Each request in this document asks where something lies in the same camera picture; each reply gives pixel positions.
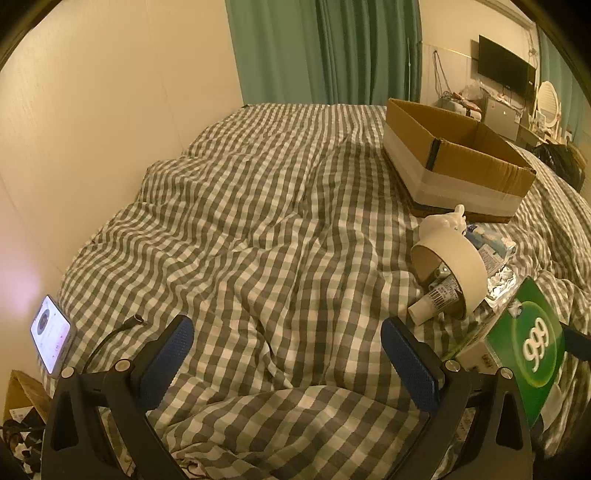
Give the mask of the green 999 medicine box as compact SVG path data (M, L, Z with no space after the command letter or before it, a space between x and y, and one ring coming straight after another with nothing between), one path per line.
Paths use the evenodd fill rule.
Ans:
M533 278L523 280L496 319L483 324L454 355L466 370L510 369L528 424L534 425L556 383L565 353L558 316Z

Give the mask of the smartphone with lit screen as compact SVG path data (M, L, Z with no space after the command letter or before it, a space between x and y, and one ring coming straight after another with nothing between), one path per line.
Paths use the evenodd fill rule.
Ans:
M51 296L46 295L30 327L41 362L50 377L60 374L76 329Z

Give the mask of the cardboard box on floor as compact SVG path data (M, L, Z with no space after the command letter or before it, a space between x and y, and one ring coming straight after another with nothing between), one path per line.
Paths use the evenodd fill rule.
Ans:
M37 411L41 419L47 422L50 403L50 396L37 379L23 371L12 370L9 375L2 420L11 419L12 410L32 407Z

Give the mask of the green window curtain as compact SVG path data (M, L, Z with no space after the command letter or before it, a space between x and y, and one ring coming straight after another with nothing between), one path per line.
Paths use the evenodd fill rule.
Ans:
M580 144L590 139L590 128L586 126L586 118L590 114L589 102L557 48L540 27L537 30L541 79L553 84L561 103L561 127L573 135L574 143Z

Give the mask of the black bag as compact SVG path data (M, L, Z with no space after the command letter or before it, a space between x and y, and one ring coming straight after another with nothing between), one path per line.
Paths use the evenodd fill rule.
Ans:
M544 143L536 146L533 153L577 192L581 191L585 181L584 167L566 145Z

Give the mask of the brown cardboard box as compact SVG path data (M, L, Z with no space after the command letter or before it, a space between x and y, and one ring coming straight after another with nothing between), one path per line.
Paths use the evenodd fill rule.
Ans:
M470 222L507 223L536 179L535 169L473 118L391 98L383 147L417 217L459 204Z

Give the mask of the blue cotton swab pack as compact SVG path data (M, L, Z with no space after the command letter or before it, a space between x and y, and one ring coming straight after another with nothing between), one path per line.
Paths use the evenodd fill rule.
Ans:
M470 224L465 236L478 250L488 277L497 274L517 250L512 239L483 225Z

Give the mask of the silver foil blister pack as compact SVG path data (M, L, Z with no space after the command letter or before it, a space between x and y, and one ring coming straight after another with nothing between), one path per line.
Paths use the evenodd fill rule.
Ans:
M502 267L496 274L487 280L487 294L485 302L496 310L503 304L518 286L518 277L510 266Z

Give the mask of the black wall television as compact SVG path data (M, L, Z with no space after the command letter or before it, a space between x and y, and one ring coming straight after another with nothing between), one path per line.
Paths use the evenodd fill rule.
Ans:
M479 36L478 73L526 101L535 96L536 68L482 35Z

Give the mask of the white tape roll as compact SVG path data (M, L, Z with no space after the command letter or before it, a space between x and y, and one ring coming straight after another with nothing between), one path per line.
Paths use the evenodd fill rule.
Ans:
M464 320L484 300L488 278L485 265L477 249L460 233L447 228L432 231L413 246L411 260L424 285L441 264L448 267L461 292L460 304L444 311L452 318Z

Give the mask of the small grey refrigerator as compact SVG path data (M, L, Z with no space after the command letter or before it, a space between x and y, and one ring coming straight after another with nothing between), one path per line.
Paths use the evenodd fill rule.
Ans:
M487 97L484 102L483 123L507 140L517 140L522 116L521 110L493 97Z

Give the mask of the white oval vanity mirror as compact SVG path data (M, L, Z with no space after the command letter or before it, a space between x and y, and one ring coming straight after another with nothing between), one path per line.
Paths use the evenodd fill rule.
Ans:
M561 104L554 85L543 81L538 89L535 102L535 118L546 131L555 131L561 116Z

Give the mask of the grey white checked duvet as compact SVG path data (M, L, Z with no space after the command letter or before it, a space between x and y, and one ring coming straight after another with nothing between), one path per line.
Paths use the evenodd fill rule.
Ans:
M152 165L67 269L80 373L193 322L147 414L184 479L384 479L426 424L380 339L422 293L385 119L243 107Z

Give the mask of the white bunny figurine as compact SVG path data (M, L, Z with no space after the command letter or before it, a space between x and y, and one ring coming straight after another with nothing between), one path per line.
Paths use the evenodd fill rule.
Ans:
M443 228L454 230L461 235L466 234L467 221L463 204L458 204L452 212L427 216L419 225L419 238L423 239L432 231Z

